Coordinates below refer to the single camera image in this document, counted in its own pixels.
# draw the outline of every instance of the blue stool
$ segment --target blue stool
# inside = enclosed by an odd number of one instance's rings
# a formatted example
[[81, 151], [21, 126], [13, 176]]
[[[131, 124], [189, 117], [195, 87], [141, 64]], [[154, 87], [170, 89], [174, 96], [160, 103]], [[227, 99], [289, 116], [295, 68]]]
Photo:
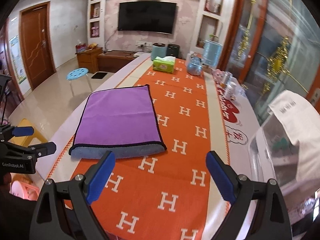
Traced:
[[89, 72], [89, 70], [87, 68], [83, 67], [83, 68], [78, 68], [76, 70], [73, 70], [67, 75], [67, 80], [69, 80], [70, 88], [71, 88], [71, 92], [72, 92], [72, 96], [73, 97], [75, 96], [75, 93], [73, 92], [71, 80], [78, 79], [79, 77], [85, 76], [87, 78], [87, 82], [88, 82], [90, 90], [92, 92], [92, 87], [91, 87], [91, 84], [90, 84], [90, 80], [89, 80], [89, 77], [87, 75], [88, 72]]

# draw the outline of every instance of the yellow stool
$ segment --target yellow stool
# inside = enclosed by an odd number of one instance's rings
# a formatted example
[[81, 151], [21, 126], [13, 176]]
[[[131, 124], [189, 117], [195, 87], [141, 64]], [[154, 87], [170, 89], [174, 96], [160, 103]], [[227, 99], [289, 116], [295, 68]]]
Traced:
[[32, 126], [35, 130], [33, 135], [29, 136], [21, 136], [21, 137], [13, 137], [10, 141], [14, 144], [28, 147], [33, 140], [33, 138], [37, 138], [41, 143], [46, 143], [48, 140], [35, 128], [35, 126], [26, 118], [23, 118], [21, 122], [18, 124], [18, 127], [22, 126]]

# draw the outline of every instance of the brown door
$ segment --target brown door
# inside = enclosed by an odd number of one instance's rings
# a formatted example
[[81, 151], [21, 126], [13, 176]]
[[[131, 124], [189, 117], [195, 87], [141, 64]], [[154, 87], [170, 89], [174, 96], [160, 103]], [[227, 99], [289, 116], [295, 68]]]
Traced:
[[25, 70], [34, 90], [55, 73], [49, 39], [49, 3], [20, 14], [20, 46]]
[[[7, 96], [7, 104], [5, 108], [5, 118], [8, 118], [10, 114], [17, 108], [17, 106], [21, 103], [23, 100], [23, 96], [20, 92], [19, 85], [15, 79], [11, 61], [8, 54], [8, 37], [7, 37], [7, 22], [0, 30], [0, 73], [4, 75], [9, 75], [12, 77], [12, 80], [9, 81], [7, 89], [5, 91], [5, 94]], [[0, 123], [1, 123], [1, 117], [4, 110], [4, 102], [5, 97], [2, 100], [1, 103], [1, 109], [0, 109]]]

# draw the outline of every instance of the black television screen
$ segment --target black television screen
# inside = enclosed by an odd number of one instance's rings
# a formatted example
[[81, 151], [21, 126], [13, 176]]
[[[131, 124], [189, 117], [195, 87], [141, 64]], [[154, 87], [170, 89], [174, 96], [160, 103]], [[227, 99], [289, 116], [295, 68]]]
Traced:
[[176, 7], [172, 2], [122, 2], [119, 4], [118, 31], [172, 34]]

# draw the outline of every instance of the gold hanging decoration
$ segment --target gold hanging decoration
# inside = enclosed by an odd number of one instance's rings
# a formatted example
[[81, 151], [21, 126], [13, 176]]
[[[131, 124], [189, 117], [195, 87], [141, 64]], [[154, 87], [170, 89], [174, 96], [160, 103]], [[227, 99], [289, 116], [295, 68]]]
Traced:
[[238, 46], [238, 56], [237, 60], [241, 59], [242, 54], [245, 52], [249, 45], [249, 30], [251, 27], [252, 23], [252, 18], [253, 18], [253, 5], [257, 2], [257, 0], [251, 0], [251, 11], [250, 11], [250, 17], [249, 17], [249, 22], [246, 31], [244, 32], [244, 35], [242, 36], [242, 40], [239, 43]]
[[[292, 0], [289, 0], [289, 19], [292, 17]], [[276, 51], [271, 55], [270, 58], [267, 58], [268, 60], [268, 66], [267, 66], [267, 77], [271, 80], [271, 82], [276, 82], [279, 79], [280, 73], [283, 73], [289, 77], [291, 77], [300, 87], [303, 88], [305, 92], [308, 93], [308, 91], [290, 74], [290, 71], [285, 67], [285, 63], [288, 59], [288, 47], [289, 45], [289, 37], [284, 36], [281, 41], [281, 46], [276, 49]], [[268, 91], [270, 91], [270, 82], [266, 81], [263, 86], [262, 94], [264, 95]]]

